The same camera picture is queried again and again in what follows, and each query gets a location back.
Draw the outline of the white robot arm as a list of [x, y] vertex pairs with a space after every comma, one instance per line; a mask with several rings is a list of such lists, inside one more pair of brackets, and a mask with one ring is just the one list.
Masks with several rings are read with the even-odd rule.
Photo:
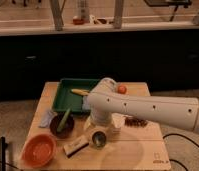
[[199, 134], [199, 98], [119, 94], [118, 83], [103, 78], [89, 92], [90, 120], [107, 126], [112, 114], [135, 116]]

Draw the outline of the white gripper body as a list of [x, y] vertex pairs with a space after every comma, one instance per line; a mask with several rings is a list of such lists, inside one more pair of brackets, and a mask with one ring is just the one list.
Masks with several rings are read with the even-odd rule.
[[109, 123], [95, 123], [91, 117], [88, 117], [83, 126], [83, 131], [86, 133], [94, 133], [102, 131], [103, 133], [119, 134], [124, 126], [124, 118], [121, 116], [112, 116]]

